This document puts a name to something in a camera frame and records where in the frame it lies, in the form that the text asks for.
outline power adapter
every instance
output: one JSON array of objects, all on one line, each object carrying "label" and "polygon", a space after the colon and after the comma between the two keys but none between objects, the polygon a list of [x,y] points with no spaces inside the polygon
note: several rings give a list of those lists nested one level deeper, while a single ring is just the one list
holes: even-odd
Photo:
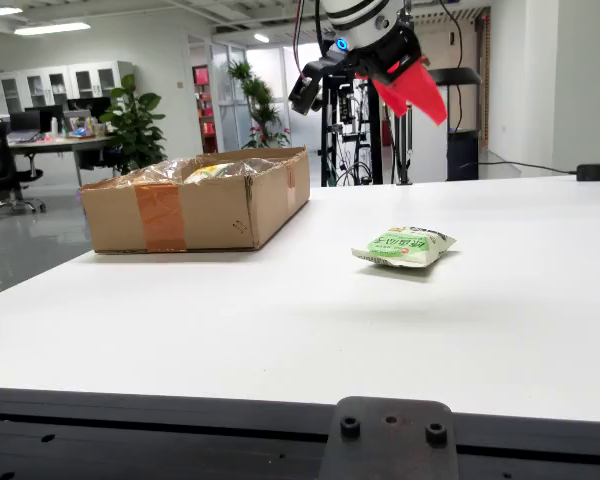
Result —
[{"label": "power adapter", "polygon": [[578,165],[576,178],[579,182],[600,182],[600,163]]}]

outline green plant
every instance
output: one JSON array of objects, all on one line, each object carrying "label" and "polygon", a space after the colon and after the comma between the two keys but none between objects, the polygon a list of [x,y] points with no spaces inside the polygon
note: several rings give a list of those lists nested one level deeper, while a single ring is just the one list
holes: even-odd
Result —
[{"label": "green plant", "polygon": [[124,175],[164,160],[164,147],[159,143],[164,136],[153,122],[162,120],[165,115],[152,113],[162,98],[155,93],[138,97],[135,77],[127,75],[122,79],[122,88],[111,92],[111,100],[111,107],[100,121],[111,122],[115,128],[112,143],[121,148],[122,155],[113,166]]},{"label": "green plant", "polygon": [[229,76],[240,82],[249,115],[258,125],[251,128],[249,141],[242,148],[289,145],[288,128],[284,129],[284,133],[274,131],[274,127],[281,122],[280,113],[273,105],[271,89],[261,78],[254,75],[251,65],[247,62],[232,62],[229,65]]}]

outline white cabinet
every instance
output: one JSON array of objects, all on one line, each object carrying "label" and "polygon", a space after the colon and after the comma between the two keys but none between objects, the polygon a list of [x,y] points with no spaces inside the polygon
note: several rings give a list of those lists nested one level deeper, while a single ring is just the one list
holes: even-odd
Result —
[{"label": "white cabinet", "polygon": [[23,77],[27,107],[65,105],[69,98],[77,98],[71,88],[69,67],[47,67],[20,72]]},{"label": "white cabinet", "polygon": [[127,62],[44,67],[0,74],[0,116],[28,107],[66,106],[75,98],[108,97],[133,73]]},{"label": "white cabinet", "polygon": [[126,62],[103,62],[71,65],[69,71],[76,98],[94,98],[110,96],[122,86],[122,78],[133,73],[133,67]]},{"label": "white cabinet", "polygon": [[0,75],[0,116],[24,110],[22,83],[18,73]]}]

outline green snack package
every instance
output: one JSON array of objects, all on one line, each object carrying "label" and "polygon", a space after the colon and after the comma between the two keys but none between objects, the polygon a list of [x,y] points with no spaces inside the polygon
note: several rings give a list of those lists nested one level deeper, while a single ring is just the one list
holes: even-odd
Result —
[{"label": "green snack package", "polygon": [[454,243],[454,238],[433,230],[399,227],[382,234],[366,249],[352,248],[351,253],[379,265],[424,268],[440,258]]}]

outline black office chair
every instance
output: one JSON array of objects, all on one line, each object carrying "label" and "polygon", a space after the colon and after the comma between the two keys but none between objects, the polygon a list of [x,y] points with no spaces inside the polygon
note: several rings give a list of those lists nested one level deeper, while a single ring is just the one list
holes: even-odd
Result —
[{"label": "black office chair", "polygon": [[[20,181],[29,177],[29,172],[19,174],[16,170],[16,164],[9,150],[9,142],[7,140],[7,128],[4,123],[0,124],[0,212],[3,208],[10,207],[11,210],[16,210],[17,207],[26,207],[32,213],[46,212],[47,206],[42,200],[37,198],[24,199],[22,198],[22,187]],[[35,173],[37,180],[42,176],[41,171]],[[39,204],[37,209],[33,202]]]}]

